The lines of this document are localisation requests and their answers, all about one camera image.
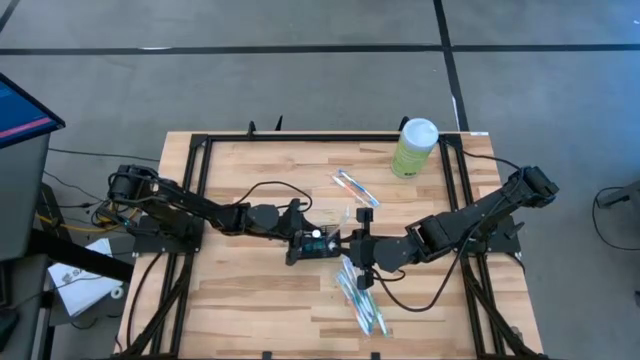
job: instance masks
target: white paper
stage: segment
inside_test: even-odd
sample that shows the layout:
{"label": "white paper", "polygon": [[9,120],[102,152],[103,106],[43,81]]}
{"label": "white paper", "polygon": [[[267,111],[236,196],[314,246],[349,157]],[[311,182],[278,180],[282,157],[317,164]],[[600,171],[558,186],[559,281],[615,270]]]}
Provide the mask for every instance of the white paper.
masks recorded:
{"label": "white paper", "polygon": [[[112,256],[109,240],[106,238],[95,241],[87,245],[87,249]],[[58,293],[62,298],[64,306],[70,316],[77,316],[91,305],[98,302],[105,295],[109,294],[115,287],[122,285],[122,281],[99,277],[90,272],[65,264],[55,264],[49,267],[49,274],[58,288]]]}

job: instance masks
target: wooden table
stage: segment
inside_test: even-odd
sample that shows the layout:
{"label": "wooden table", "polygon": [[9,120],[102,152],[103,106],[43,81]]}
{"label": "wooden table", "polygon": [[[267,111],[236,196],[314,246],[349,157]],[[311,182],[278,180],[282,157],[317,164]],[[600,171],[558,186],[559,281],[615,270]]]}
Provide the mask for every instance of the wooden table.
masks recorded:
{"label": "wooden table", "polygon": [[[182,181],[191,135],[167,135],[159,167],[161,176]],[[461,136],[467,151],[493,154],[488,136]],[[449,211],[450,207],[438,148],[419,176],[403,180],[390,170],[395,146],[371,142],[218,142],[213,147],[206,197],[230,203],[256,182],[286,181],[313,197],[313,208],[306,213],[311,222],[333,224],[347,206],[352,214],[358,207],[329,177],[343,168],[382,203],[375,210],[372,233],[403,235],[405,225],[429,214]],[[453,150],[450,157],[462,207]],[[474,198],[500,186],[494,161],[467,157],[466,162]],[[197,170],[193,178],[198,179]],[[196,185],[197,180],[190,184],[192,191]],[[256,189],[248,200],[253,204],[288,204],[292,197],[299,194],[282,186],[266,186]],[[358,227],[355,218],[348,226],[350,229],[344,234]],[[226,237],[207,225],[190,283],[181,358],[260,358],[263,351],[272,351],[274,358],[369,358],[371,352],[380,352],[383,359],[475,357],[459,268],[437,305],[424,313],[400,309],[376,284],[372,291],[392,337],[384,338],[377,329],[372,338],[367,338],[334,283],[340,260],[305,260],[289,267],[285,265],[285,251],[286,245],[280,241]],[[145,255],[137,260],[132,290],[138,287],[152,258],[153,255]],[[134,337],[157,309],[166,258],[163,255],[156,263],[141,291],[133,319]],[[389,286],[405,304],[426,305],[452,259],[446,256],[429,264],[407,266],[406,279]],[[523,334],[525,343],[541,352],[522,269],[502,254],[490,255],[488,262],[498,309]],[[133,293],[129,292],[118,335],[122,344]],[[487,351],[492,352],[488,321],[484,311],[480,313]],[[173,319],[170,313],[164,328],[163,351],[169,348]]]}

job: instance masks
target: black metal frame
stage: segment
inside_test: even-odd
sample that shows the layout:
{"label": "black metal frame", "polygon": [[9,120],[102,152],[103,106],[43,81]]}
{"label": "black metal frame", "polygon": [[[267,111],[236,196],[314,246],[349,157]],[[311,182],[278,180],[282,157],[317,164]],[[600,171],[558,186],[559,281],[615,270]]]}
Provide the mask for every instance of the black metal frame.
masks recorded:
{"label": "black metal frame", "polygon": [[[406,123],[406,118],[403,118],[400,124],[400,129]],[[276,131],[279,131],[282,127],[282,118],[279,119],[276,125]],[[470,204],[473,202],[473,195],[471,191],[471,184],[469,181],[468,171],[464,154],[462,153],[462,141],[459,134],[443,134],[441,137],[446,139],[446,142],[454,145],[456,152],[456,160],[460,169],[460,178],[462,181],[462,188],[465,197],[465,202]],[[249,124],[249,129],[246,134],[196,134],[192,135],[189,153],[187,156],[187,165],[183,177],[183,187],[190,187],[193,170],[195,169],[196,153],[200,147],[203,147],[204,154],[203,160],[200,165],[200,176],[197,184],[197,193],[204,195],[206,182],[208,177],[208,170],[211,161],[211,152],[213,150],[213,144],[215,142],[233,141],[372,141],[372,142],[397,142],[399,133],[389,134],[366,134],[366,133],[337,133],[337,134],[313,134],[313,133],[300,133],[300,134],[279,134],[277,132],[269,133],[256,133],[256,127],[253,122]],[[451,168],[451,161],[449,158],[448,146],[445,142],[439,142],[440,151],[442,155],[443,171],[445,176],[445,183],[447,187],[447,194],[449,197],[449,203],[453,211],[458,209],[458,200],[453,180],[453,171]],[[477,280],[473,275],[471,269],[469,251],[465,252],[461,257],[462,275],[465,283],[465,294],[467,299],[467,307],[469,310],[469,321],[471,324],[471,331],[474,339],[474,346],[476,356],[482,359],[499,358],[505,356],[505,346],[502,334],[509,331],[509,327],[504,322],[504,319],[497,314],[495,310],[495,300],[493,297],[493,290],[491,287],[491,278],[489,276],[489,269],[486,262],[485,252],[475,253],[475,257],[478,262],[478,272],[480,275],[482,287],[480,289]],[[175,266],[177,261],[176,254],[169,254],[167,266],[165,269],[164,282],[162,285],[162,292],[160,295],[160,306],[158,312],[151,319],[149,325],[143,331],[143,341],[139,343],[134,351],[125,351],[121,355],[121,359],[178,359],[178,353],[180,350],[180,342],[182,337],[182,328],[184,325],[184,317],[186,313],[186,303],[188,300],[189,281],[191,278],[191,270],[193,265],[193,258],[195,253],[188,253],[185,255],[184,265],[182,273],[176,282],[172,286],[172,279],[175,272]],[[162,330],[164,317],[173,306],[173,303],[179,296],[178,307],[175,314],[174,328],[171,336],[170,350],[168,353],[160,353]],[[490,320],[491,335],[493,339],[495,354],[487,353],[484,344],[484,337],[482,328],[480,325],[480,317],[476,300],[480,301],[485,309],[489,307],[488,311],[493,312],[494,318],[497,316],[497,323]],[[142,350],[146,344],[151,340],[151,349],[149,355],[141,355]],[[263,359],[271,359],[272,353],[265,351],[263,353]],[[372,359],[381,359],[381,354],[372,353]]]}

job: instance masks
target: wooden tabletop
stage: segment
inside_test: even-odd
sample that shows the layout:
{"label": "wooden tabletop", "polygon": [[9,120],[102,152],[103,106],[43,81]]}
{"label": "wooden tabletop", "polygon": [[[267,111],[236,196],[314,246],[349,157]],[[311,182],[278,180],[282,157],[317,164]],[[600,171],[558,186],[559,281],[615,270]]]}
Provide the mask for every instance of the wooden tabletop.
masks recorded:
{"label": "wooden tabletop", "polygon": [[[192,133],[167,135],[159,172],[182,181]],[[486,135],[462,133],[465,150],[492,155]],[[334,224],[349,206],[358,204],[330,174],[345,169],[381,202],[374,212],[371,232],[404,235],[404,226],[430,214],[449,211],[442,161],[438,148],[431,153],[419,176],[404,180],[392,174],[395,143],[371,142],[218,142],[213,146],[206,197],[219,203],[239,199],[260,181],[289,182],[313,197],[305,216],[314,224]],[[198,155],[199,164],[202,154]],[[462,189],[453,151],[450,153],[460,206]],[[466,158],[474,198],[500,186],[496,164]],[[197,185],[197,170],[191,190]],[[288,204],[295,191],[282,186],[256,189],[252,204]],[[351,229],[357,228],[355,218]],[[430,311],[411,313],[396,306],[379,284],[372,292],[380,306],[391,338],[377,328],[364,336],[352,309],[334,282],[339,259],[303,260],[285,265],[286,245],[280,241],[246,236],[226,237],[207,226],[196,255],[185,315],[181,358],[259,358],[272,351],[274,358],[369,358],[380,352],[389,358],[473,358],[475,356],[459,267],[437,305]],[[153,255],[136,261],[130,289],[136,289]],[[133,337],[147,324],[158,306],[166,255],[151,270],[141,290],[133,319]],[[389,284],[400,301],[409,306],[428,304],[453,256],[429,264],[407,266],[407,277]],[[542,351],[522,269],[502,254],[488,259],[497,307],[525,343]],[[176,274],[181,263],[178,263]],[[134,291],[129,298],[118,338],[125,342],[126,324]],[[493,351],[486,315],[481,310],[487,351]],[[163,350],[168,350],[173,313],[167,317]]]}

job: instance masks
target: concrete floor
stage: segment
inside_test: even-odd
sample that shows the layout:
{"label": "concrete floor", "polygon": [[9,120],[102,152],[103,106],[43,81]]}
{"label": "concrete floor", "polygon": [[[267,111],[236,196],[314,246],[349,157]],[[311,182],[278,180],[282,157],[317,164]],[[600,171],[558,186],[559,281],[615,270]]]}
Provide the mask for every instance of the concrete floor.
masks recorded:
{"label": "concrete floor", "polygon": [[[444,3],[454,45],[640,43],[637,1]],[[0,33],[0,48],[439,42],[428,0],[21,0]],[[590,207],[598,189],[640,179],[640,52],[455,60],[470,129],[489,131],[498,156],[540,165],[561,188],[553,206],[517,213],[527,223],[521,242],[545,352],[636,359],[640,253],[603,245]],[[166,131],[239,130],[250,120],[271,129],[280,114],[287,130],[394,129],[404,115],[457,129],[437,52],[3,56],[0,71],[67,121],[51,140],[66,149],[157,158]],[[104,194],[119,163],[50,153],[47,170]],[[60,203],[85,201],[50,183]],[[611,242],[640,247],[633,209],[598,216]],[[107,356],[118,323],[61,327],[53,358]]]}

